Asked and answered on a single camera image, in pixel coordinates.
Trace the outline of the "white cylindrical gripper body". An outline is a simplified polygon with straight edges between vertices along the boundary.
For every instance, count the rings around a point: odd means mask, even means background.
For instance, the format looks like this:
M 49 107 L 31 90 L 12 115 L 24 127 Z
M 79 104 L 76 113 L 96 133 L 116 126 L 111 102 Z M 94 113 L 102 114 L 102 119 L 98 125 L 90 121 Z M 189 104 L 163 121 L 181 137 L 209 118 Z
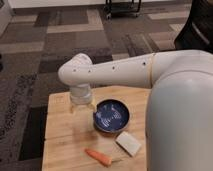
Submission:
M 76 105 L 85 105 L 92 102 L 92 91 L 89 84 L 80 84 L 70 87 L 70 99 Z

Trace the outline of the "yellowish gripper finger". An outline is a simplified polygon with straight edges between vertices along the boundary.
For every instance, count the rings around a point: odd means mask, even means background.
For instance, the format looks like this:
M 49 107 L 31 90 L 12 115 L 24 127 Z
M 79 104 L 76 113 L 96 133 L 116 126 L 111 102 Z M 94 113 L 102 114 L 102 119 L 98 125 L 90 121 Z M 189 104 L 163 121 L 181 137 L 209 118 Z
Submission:
M 96 112 L 96 106 L 94 104 L 88 104 L 87 105 L 89 109 L 91 109 L 93 112 Z
M 71 106 L 70 106 L 70 112 L 71 113 L 75 113 L 76 110 L 77 110 L 77 105 L 71 104 Z

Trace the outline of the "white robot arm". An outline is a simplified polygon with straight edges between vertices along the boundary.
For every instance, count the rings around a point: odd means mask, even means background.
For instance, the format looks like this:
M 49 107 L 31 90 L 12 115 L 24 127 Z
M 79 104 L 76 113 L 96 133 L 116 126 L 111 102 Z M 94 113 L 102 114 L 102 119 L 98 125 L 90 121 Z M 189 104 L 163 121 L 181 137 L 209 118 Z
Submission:
M 70 96 L 86 99 L 91 84 L 148 88 L 147 171 L 213 171 L 213 54 L 155 52 L 94 64 L 79 53 L 58 70 Z

